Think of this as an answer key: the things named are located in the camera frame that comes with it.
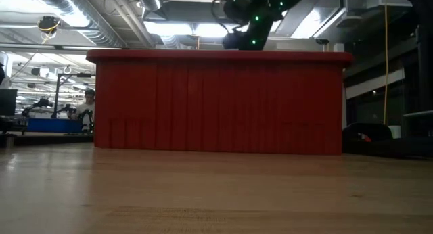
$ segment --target person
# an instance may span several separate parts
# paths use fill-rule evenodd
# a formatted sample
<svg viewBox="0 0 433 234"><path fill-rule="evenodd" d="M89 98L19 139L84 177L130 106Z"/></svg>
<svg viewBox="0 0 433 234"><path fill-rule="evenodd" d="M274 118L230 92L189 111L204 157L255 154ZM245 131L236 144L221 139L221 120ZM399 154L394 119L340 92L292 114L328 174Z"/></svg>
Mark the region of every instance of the person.
<svg viewBox="0 0 433 234"><path fill-rule="evenodd" d="M76 112L74 114L68 112L69 119L78 120L78 115L80 115L80 113L84 112L86 109L91 110L93 112L93 119L95 118L95 91L93 89L86 90L84 97L86 102L77 106ZM84 116L83 124L85 124L83 130L88 130L90 125L89 116Z"/></svg>
<svg viewBox="0 0 433 234"><path fill-rule="evenodd" d="M0 62L0 89L8 89L11 86L10 77L3 69L4 65Z"/></svg>

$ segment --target blue container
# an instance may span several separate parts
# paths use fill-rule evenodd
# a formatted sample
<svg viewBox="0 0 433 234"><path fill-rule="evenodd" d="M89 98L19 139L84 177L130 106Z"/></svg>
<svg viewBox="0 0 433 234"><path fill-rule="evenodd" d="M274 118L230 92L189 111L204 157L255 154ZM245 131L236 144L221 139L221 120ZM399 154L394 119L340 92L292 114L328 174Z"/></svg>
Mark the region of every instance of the blue container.
<svg viewBox="0 0 433 234"><path fill-rule="evenodd" d="M81 133L81 123L69 119L29 118L28 132Z"/></svg>

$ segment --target wooden table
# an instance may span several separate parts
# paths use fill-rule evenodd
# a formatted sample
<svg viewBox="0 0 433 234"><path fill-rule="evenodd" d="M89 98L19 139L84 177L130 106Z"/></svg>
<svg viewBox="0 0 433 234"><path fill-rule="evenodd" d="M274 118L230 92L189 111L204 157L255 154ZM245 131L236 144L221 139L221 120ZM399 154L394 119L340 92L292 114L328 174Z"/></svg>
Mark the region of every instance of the wooden table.
<svg viewBox="0 0 433 234"><path fill-rule="evenodd" d="M93 149L0 153L0 233L433 233L433 163Z"/></svg>

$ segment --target red box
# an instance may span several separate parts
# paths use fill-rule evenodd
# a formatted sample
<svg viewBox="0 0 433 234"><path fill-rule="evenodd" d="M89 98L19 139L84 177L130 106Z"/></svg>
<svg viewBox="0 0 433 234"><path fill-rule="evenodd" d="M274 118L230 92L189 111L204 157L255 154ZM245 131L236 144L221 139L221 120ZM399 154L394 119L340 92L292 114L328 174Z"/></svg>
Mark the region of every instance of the red box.
<svg viewBox="0 0 433 234"><path fill-rule="evenodd" d="M348 53L92 50L95 146L342 153Z"/></svg>

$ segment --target black equipment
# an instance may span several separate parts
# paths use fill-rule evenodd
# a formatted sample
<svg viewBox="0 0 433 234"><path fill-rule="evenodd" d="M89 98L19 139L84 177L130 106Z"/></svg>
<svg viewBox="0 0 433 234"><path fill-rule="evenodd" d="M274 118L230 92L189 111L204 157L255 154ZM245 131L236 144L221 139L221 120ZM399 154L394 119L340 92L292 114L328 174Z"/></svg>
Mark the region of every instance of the black equipment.
<svg viewBox="0 0 433 234"><path fill-rule="evenodd" d="M283 11L289 10L300 1L302 0L227 0L224 12L239 26L233 29L233 33L229 32L224 37L224 49L262 50L272 24L282 20ZM246 32L237 30L247 24Z"/></svg>
<svg viewBox="0 0 433 234"><path fill-rule="evenodd" d="M93 123L93 111L86 109L84 110L84 112L81 112L78 115L78 120L83 123L83 119L84 117L88 115L89 116L89 133L93 133L94 129L95 129L95 124Z"/></svg>
<svg viewBox="0 0 433 234"><path fill-rule="evenodd" d="M0 89L0 116L15 115L17 89Z"/></svg>
<svg viewBox="0 0 433 234"><path fill-rule="evenodd" d="M415 12L418 15L419 24L425 26L429 36L433 37L433 0L408 0L412 3Z"/></svg>
<svg viewBox="0 0 433 234"><path fill-rule="evenodd" d="M354 123L347 126L342 133L344 153L386 158L433 157L433 138L393 139L391 130L383 124Z"/></svg>
<svg viewBox="0 0 433 234"><path fill-rule="evenodd" d="M53 103L50 102L48 99L41 98L37 103L34 103L33 106L29 106L24 109L24 111L21 113L23 117L29 117L29 113L33 108L41 108L41 107L47 107L47 106L53 106Z"/></svg>

